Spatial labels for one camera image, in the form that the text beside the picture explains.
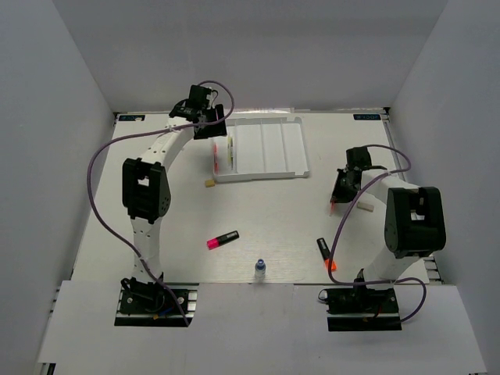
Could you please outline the pink pen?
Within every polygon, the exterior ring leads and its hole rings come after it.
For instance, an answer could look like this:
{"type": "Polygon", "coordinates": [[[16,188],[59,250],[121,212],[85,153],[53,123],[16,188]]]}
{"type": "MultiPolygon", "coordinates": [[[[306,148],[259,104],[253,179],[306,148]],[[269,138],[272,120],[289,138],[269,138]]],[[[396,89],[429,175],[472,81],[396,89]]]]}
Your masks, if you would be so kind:
{"type": "Polygon", "coordinates": [[[213,172],[217,174],[218,172],[218,147],[217,144],[213,144],[212,148],[212,153],[213,153],[213,172]]]}

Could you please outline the yellow pen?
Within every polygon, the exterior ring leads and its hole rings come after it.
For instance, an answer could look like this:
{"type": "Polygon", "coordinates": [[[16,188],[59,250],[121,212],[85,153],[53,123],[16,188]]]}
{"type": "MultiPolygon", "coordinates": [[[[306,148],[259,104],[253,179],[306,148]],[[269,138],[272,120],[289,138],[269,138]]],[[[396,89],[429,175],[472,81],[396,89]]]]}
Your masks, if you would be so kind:
{"type": "Polygon", "coordinates": [[[233,168],[233,163],[234,163],[234,157],[233,157],[233,139],[232,137],[228,136],[227,137],[227,163],[230,166],[230,168],[233,168]]]}

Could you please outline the orange highlighter black cap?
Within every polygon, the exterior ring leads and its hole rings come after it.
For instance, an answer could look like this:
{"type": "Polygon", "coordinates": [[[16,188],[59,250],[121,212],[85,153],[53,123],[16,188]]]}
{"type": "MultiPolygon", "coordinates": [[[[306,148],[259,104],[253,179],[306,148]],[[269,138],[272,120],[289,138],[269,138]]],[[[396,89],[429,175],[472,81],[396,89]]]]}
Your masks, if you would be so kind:
{"type": "Polygon", "coordinates": [[[318,238],[316,240],[316,244],[318,246],[318,249],[320,250],[320,254],[323,258],[325,267],[333,272],[336,271],[337,265],[334,260],[330,261],[330,249],[328,248],[325,239],[323,237],[318,238]]]}

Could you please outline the small blue-capped bottle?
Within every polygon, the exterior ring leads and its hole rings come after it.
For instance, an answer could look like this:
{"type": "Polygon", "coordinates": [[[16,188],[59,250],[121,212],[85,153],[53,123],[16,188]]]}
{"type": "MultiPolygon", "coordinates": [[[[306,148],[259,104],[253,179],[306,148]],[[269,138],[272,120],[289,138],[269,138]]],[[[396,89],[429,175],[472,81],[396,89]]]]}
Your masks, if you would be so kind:
{"type": "Polygon", "coordinates": [[[263,259],[258,259],[255,263],[254,278],[256,282],[262,282],[266,276],[266,263],[263,259]]]}

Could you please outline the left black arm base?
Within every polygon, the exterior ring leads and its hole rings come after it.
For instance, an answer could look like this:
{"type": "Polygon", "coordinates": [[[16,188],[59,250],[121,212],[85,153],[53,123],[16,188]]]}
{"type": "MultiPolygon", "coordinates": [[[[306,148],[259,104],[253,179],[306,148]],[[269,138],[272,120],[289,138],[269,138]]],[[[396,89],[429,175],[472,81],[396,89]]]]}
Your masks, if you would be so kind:
{"type": "Polygon", "coordinates": [[[120,281],[115,327],[188,327],[198,300],[193,284],[171,285],[174,297],[161,285],[135,278],[120,281]]]}

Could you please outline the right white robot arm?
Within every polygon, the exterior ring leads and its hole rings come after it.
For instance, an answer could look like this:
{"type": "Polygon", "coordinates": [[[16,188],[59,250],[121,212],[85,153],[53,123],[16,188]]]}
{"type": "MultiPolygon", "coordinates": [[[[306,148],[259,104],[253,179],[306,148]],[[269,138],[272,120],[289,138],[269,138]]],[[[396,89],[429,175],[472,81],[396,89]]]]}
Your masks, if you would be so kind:
{"type": "Polygon", "coordinates": [[[357,281],[336,280],[331,266],[327,267],[331,281],[336,285],[356,288],[352,294],[354,305],[369,312],[380,304],[379,290],[406,282],[401,275],[419,259],[428,257],[445,247],[446,229],[441,192],[435,187],[410,184],[398,175],[411,169],[409,157],[399,150],[378,145],[395,152],[406,161],[406,167],[388,170],[372,164],[370,149],[376,144],[350,148],[346,151],[346,166],[339,169],[330,202],[346,204],[347,209],[334,235],[329,263],[341,237],[341,232],[364,194],[370,194],[385,205],[384,247],[375,259],[360,270],[357,281]]]}

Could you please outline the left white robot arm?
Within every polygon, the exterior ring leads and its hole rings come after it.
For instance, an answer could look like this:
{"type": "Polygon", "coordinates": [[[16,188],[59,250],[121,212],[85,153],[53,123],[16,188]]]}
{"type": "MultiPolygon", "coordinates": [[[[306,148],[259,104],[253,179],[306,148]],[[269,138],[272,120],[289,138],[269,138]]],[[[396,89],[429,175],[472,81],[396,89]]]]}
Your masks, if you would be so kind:
{"type": "Polygon", "coordinates": [[[126,159],[122,167],[122,203],[133,229],[132,277],[144,284],[163,279],[159,258],[160,227],[171,204],[167,172],[183,147],[191,140],[227,134],[222,120],[224,108],[215,104],[218,91],[208,81],[193,85],[189,96],[169,113],[166,128],[136,159],[126,159]]]}

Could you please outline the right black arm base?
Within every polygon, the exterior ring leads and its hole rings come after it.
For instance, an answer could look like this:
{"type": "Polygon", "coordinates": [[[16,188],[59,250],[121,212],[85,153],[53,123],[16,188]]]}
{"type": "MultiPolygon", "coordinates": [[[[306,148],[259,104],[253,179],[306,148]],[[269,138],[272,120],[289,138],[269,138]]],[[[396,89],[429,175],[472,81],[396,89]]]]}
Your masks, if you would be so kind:
{"type": "Polygon", "coordinates": [[[375,332],[402,329],[395,290],[367,287],[330,288],[319,300],[327,305],[329,332],[375,332]]]}

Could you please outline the white eraser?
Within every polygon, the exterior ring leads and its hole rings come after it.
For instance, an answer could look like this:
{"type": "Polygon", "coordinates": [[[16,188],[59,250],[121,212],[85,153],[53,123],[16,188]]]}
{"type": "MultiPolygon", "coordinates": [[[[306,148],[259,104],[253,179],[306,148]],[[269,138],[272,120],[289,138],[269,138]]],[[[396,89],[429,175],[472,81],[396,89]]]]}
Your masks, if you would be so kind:
{"type": "Polygon", "coordinates": [[[374,210],[374,206],[365,202],[359,202],[357,204],[357,208],[361,210],[365,210],[367,212],[372,212],[374,210]]]}

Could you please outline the white compartment tray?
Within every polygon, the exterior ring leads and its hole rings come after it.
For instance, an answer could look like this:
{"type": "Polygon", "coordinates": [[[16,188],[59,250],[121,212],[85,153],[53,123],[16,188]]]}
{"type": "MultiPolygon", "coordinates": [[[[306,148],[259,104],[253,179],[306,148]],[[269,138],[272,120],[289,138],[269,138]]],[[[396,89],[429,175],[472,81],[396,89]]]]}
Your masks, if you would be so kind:
{"type": "Polygon", "coordinates": [[[310,175],[302,120],[298,117],[239,118],[227,125],[218,147],[217,183],[307,178],[310,175]],[[227,137],[234,139],[234,169],[227,163],[227,137]]]}

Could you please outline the pink highlighter black cap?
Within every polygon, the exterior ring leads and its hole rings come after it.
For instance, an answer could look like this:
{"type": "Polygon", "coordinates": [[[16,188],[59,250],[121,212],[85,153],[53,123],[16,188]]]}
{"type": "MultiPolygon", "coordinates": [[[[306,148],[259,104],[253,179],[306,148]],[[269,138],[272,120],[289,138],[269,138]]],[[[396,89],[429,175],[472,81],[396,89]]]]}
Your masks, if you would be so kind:
{"type": "Polygon", "coordinates": [[[237,230],[231,231],[226,234],[222,234],[218,237],[210,239],[206,242],[208,250],[213,250],[215,248],[220,247],[221,245],[225,245],[232,241],[235,241],[239,238],[239,233],[237,230]]]}

